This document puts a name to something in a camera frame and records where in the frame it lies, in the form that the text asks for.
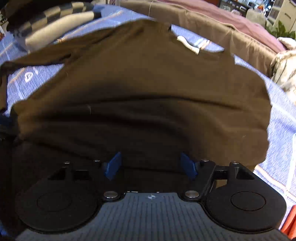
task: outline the pink blanket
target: pink blanket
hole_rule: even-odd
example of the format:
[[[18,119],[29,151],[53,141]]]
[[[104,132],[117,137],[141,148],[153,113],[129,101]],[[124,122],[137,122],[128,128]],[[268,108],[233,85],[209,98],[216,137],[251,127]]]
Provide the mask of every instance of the pink blanket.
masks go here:
[[[232,24],[238,31],[245,33],[260,43],[271,48],[275,53],[285,51],[284,45],[274,36],[269,34],[261,25],[248,19],[225,11],[203,0],[159,0],[165,3],[178,4],[184,8],[202,13],[221,23]]]

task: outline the checkered pillow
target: checkered pillow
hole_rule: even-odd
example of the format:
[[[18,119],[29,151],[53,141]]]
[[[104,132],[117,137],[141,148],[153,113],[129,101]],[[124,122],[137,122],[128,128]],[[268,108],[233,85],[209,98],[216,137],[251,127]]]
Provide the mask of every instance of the checkered pillow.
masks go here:
[[[94,5],[87,2],[72,2],[61,6],[56,6],[45,10],[41,14],[25,22],[18,29],[14,30],[13,35],[17,37],[26,37],[30,33],[43,28],[47,24],[73,13],[90,11]]]

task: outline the black object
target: black object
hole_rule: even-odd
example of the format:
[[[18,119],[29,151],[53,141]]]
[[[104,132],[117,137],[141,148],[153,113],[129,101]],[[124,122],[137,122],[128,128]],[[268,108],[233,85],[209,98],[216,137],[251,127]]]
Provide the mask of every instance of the black object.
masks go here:
[[[216,240],[288,240],[275,230],[286,211],[284,198],[246,167],[237,162],[229,167],[209,160],[194,162],[185,154],[181,154],[181,166],[189,176],[125,168],[120,153],[109,163],[101,165],[96,160],[84,169],[67,162],[21,195],[16,211],[30,229],[47,233],[50,240],[61,239],[54,233],[70,231],[80,236],[94,233],[92,238],[82,238],[85,240],[105,240],[110,235],[112,240],[121,240],[123,233],[126,240],[137,234],[147,240],[168,240],[166,233],[175,235],[176,240],[187,240],[185,233],[178,234],[178,222],[183,224],[182,232],[192,232],[188,240],[194,233],[196,237],[198,233],[205,235],[203,240],[211,240],[212,235]],[[158,183],[158,175],[166,175],[168,182]],[[182,183],[179,190],[170,185],[176,178]],[[227,185],[215,189],[215,180],[222,179],[227,179]],[[168,224],[170,219],[162,222],[168,215],[172,215],[174,226]],[[145,227],[125,225],[137,226],[139,222]],[[101,230],[98,236],[94,226]],[[204,233],[202,227],[211,227],[213,233]],[[153,238],[156,230],[163,237]],[[73,232],[63,234],[63,240],[73,238]],[[25,231],[18,240],[40,239],[35,235]]]

